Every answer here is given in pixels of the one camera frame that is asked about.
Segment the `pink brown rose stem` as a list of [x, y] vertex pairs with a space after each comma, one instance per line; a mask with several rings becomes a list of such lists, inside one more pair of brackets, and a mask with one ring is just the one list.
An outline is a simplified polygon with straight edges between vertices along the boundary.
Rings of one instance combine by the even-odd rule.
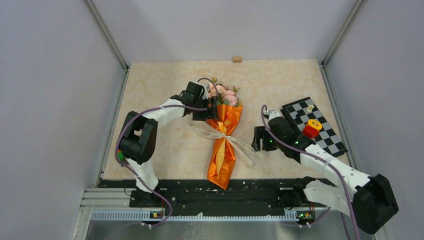
[[219, 85], [217, 78], [213, 76], [211, 82], [208, 83], [208, 98], [223, 95], [226, 91], [225, 87], [223, 85]]

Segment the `cream printed ribbon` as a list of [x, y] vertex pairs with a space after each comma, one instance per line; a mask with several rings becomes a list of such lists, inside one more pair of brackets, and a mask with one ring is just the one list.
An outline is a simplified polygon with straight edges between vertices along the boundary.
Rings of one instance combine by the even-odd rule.
[[218, 140], [225, 139], [229, 141], [230, 145], [234, 148], [234, 150], [241, 156], [241, 158], [245, 161], [249, 168], [254, 166], [253, 160], [247, 155], [247, 153], [255, 153], [254, 149], [248, 145], [245, 141], [230, 136], [225, 135], [224, 133], [215, 130], [209, 125], [204, 125], [203, 128], [199, 128], [193, 124], [190, 124], [191, 129], [200, 137], [208, 140]]

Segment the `orange yellow wrapping paper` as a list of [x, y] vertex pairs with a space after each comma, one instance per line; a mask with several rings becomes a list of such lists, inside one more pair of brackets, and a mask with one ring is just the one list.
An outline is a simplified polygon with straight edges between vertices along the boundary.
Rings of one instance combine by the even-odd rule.
[[212, 155], [209, 161], [207, 180], [226, 190], [236, 163], [235, 148], [226, 138], [238, 126], [243, 106], [238, 107], [227, 104], [217, 106], [218, 119], [208, 119], [206, 123], [212, 129], [223, 134], [214, 140]]

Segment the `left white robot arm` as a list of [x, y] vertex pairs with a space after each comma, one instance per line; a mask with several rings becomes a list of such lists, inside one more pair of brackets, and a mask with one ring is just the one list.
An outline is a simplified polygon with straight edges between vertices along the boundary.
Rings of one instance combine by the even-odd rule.
[[175, 119], [191, 115], [194, 121], [218, 118], [217, 85], [210, 81], [200, 84], [190, 81], [185, 90], [167, 99], [157, 107], [142, 112], [131, 111], [115, 145], [115, 160], [129, 169], [136, 177], [136, 187], [143, 191], [141, 200], [149, 207], [160, 202], [160, 193], [155, 190], [159, 180], [153, 170], [151, 158], [155, 152], [158, 130]]

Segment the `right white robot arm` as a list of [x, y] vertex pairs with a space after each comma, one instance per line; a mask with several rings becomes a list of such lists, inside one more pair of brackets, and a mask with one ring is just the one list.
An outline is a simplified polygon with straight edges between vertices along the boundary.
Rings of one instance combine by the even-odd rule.
[[351, 218], [353, 228], [373, 235], [399, 212], [389, 180], [371, 176], [343, 163], [315, 140], [296, 133], [276, 111], [261, 115], [263, 125], [254, 129], [256, 152], [280, 150], [290, 159], [320, 172], [330, 184], [303, 177], [293, 186], [293, 200], [299, 206], [317, 203]]

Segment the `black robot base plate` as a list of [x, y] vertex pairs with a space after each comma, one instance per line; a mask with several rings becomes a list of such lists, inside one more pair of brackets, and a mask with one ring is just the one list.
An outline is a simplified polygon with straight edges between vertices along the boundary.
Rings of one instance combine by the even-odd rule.
[[161, 179], [154, 193], [139, 189], [130, 195], [131, 208], [161, 208], [173, 217], [281, 216], [289, 210], [325, 203], [306, 197], [312, 177], [280, 179], [233, 179], [226, 190], [205, 179]]

